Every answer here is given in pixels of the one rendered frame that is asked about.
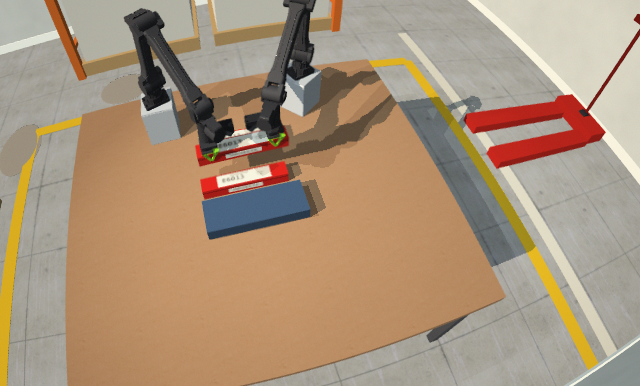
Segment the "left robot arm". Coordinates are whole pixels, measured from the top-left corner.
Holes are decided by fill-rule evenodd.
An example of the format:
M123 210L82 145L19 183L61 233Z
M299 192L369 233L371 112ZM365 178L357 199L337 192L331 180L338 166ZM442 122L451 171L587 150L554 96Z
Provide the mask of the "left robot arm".
M250 132L256 128L266 132L275 129L274 121L280 114L280 106L287 98L286 72L295 81L315 72L311 66L308 71L310 56L312 61L314 54L314 44L309 41L309 23L315 2L316 0L284 0L283 6L289 7L289 11L273 66L262 88L263 92L261 91L263 109L261 112L244 116L247 122L245 127ZM294 60L292 68L288 67L290 58ZM271 85L275 83L278 85Z

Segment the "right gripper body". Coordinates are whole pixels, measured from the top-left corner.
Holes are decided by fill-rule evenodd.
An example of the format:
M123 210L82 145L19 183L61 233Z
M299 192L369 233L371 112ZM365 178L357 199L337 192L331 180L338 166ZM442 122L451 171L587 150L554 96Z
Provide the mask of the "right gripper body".
M217 143L208 144L207 135L205 133L201 133L198 131L198 137L201 138L199 139L199 145L202 155L213 153L213 149L218 147Z

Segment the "red welding electrode box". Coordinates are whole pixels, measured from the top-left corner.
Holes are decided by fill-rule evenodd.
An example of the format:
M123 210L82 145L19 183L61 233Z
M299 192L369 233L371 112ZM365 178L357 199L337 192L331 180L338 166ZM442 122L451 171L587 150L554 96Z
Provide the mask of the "red welding electrode box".
M268 140L266 132L260 130L225 138L222 142L217 143L217 145L219 152L216 155L215 160L211 162L207 158L202 157L200 145L195 146L199 166L205 166L246 155L286 147L289 146L289 137L285 129L285 137L281 140L278 146L273 146L273 144Z

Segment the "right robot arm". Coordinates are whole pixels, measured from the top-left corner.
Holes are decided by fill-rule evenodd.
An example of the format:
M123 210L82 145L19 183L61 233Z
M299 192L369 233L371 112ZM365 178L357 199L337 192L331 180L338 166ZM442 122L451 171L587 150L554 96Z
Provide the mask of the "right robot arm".
M193 83L164 39L160 29L164 28L165 23L159 14L156 11L153 13L150 10L140 8L133 14L125 16L124 21L132 32L140 62L141 76L138 77L138 85L146 95L145 97L147 97L147 99L145 97L142 98L146 110L150 111L170 101L166 90L163 88L166 80L162 70L159 66L154 68L152 48L178 88L183 102L187 106L190 118L196 123L198 131L205 133L210 138L207 137L208 144L220 143L225 136L232 136L234 133L232 118L218 121L219 123L216 121L215 116L212 115L214 112L212 99L208 98L205 93L203 94L200 88ZM198 101L196 102L195 99Z

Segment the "red box of welding electrodes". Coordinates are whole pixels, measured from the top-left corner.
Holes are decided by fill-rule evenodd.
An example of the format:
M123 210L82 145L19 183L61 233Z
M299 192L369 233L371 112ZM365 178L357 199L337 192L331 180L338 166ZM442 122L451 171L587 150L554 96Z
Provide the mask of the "red box of welding electrodes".
M204 199L287 182L285 161L200 179Z

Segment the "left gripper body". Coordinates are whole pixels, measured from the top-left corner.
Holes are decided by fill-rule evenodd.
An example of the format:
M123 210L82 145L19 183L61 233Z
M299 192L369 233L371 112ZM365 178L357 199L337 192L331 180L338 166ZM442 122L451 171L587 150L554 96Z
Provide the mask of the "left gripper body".
M270 131L267 131L266 135L268 139L273 139L273 138L280 137L279 133L284 133L284 127L280 119L280 114L275 119L275 129L271 129Z

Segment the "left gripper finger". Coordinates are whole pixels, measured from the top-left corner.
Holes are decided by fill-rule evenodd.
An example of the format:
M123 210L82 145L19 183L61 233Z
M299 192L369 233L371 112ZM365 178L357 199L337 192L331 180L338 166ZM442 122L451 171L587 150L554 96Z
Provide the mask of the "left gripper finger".
M274 141L272 141L273 139L277 139L277 138L268 139L273 144L273 146L278 146L279 143L281 142L281 140L285 137L285 133L279 133L279 134L280 134L280 137L278 137L279 139L278 139L277 143L274 143Z

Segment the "red box with white label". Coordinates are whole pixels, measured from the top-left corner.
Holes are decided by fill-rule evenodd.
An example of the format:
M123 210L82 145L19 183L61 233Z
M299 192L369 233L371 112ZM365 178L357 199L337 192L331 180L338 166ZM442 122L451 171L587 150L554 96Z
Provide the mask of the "red box with white label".
M260 130L260 129L256 129L255 131ZM255 132L253 131L253 132ZM240 130L235 130L235 132L232 134L231 137L233 136L238 136L238 135L242 135L242 134L246 134L246 133L251 133L250 131L248 131L247 129L240 129Z

